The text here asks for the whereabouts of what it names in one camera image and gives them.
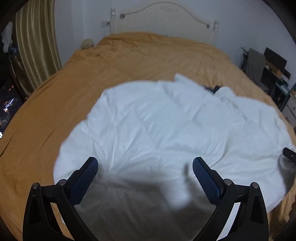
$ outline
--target power socket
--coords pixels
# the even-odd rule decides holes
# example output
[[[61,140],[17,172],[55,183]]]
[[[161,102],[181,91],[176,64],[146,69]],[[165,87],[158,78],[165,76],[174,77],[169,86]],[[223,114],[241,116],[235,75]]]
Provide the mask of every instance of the power socket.
[[[101,22],[101,28],[110,26],[110,21],[103,21]]]

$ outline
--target gold curtain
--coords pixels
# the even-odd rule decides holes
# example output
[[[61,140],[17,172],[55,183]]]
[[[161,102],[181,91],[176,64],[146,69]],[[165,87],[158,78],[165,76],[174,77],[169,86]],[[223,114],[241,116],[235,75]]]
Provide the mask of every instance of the gold curtain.
[[[54,28],[54,0],[29,0],[16,14],[15,29],[27,78],[20,78],[31,93],[61,69]]]

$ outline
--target round ball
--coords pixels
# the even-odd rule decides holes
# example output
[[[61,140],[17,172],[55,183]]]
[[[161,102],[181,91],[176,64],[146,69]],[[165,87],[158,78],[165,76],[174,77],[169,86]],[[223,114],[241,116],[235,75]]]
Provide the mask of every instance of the round ball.
[[[92,48],[93,46],[94,46],[94,42],[92,39],[85,39],[81,44],[82,49],[89,49],[89,48]]]

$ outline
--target white headboard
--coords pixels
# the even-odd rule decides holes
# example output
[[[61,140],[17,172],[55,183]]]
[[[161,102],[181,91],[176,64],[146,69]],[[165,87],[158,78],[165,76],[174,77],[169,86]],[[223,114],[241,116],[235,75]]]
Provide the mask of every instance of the white headboard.
[[[176,0],[149,0],[143,6],[121,11],[111,9],[111,33],[152,32],[215,45],[219,21],[203,20]]]

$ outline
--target blue gripper pad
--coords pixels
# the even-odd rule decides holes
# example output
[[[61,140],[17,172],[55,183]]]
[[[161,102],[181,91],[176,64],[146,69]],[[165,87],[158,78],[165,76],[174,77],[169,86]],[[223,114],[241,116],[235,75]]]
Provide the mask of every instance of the blue gripper pad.
[[[213,170],[209,168],[201,157],[193,160],[192,168],[210,203],[218,206],[220,203],[221,189],[210,175]]]
[[[79,204],[99,169],[97,159],[90,157],[83,166],[72,173],[68,179],[67,196],[74,206]]]

